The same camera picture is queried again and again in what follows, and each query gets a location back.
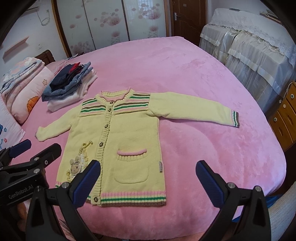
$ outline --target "yellow cardigan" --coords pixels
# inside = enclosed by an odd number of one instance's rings
[[[166,204],[159,118],[212,121],[239,127],[238,113],[211,100],[177,94],[102,92],[66,112],[39,141],[70,130],[57,174],[57,186],[71,181],[95,159],[101,175],[88,200],[102,207]]]

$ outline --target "silver bolt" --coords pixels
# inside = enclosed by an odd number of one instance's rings
[[[262,188],[259,187],[259,186],[255,186],[255,190],[256,190],[257,192],[261,192],[261,191],[262,191]]]
[[[234,183],[227,183],[227,186],[229,187],[229,188],[235,188],[235,184]]]
[[[62,183],[62,188],[67,188],[67,187],[69,187],[69,185],[70,185],[70,183],[68,183],[68,182],[64,182],[64,183]]]

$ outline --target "pink blanket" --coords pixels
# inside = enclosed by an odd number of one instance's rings
[[[160,142],[165,168],[167,205],[163,207],[97,207],[78,211],[99,234],[133,240],[169,239],[204,232],[218,213],[195,175],[195,165],[206,160],[226,182],[242,188],[260,185],[269,194],[286,174],[284,153],[259,106],[219,61],[181,37],[119,43],[84,54],[69,63],[90,61],[98,79],[86,98],[103,91],[132,87],[136,91],[173,91],[218,101],[239,112],[240,128],[209,122],[160,119]],[[45,142],[34,137],[72,106],[54,113],[38,101],[22,126],[32,148],[13,164],[29,159],[53,143],[64,148],[68,132]],[[55,185],[61,158],[46,168]]]

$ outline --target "glass wardrobe panel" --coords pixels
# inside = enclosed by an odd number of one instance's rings
[[[121,0],[84,0],[96,49],[128,41]]]
[[[57,7],[72,55],[95,50],[82,0],[57,0]]]
[[[163,0],[123,0],[130,40],[166,37]]]

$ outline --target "ribbed neckline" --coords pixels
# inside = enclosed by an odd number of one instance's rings
[[[124,102],[125,100],[129,99],[135,91],[131,88],[128,88],[127,90],[121,90],[121,91],[101,91],[99,94],[96,95],[96,99],[102,103],[107,104],[110,101],[114,102]]]

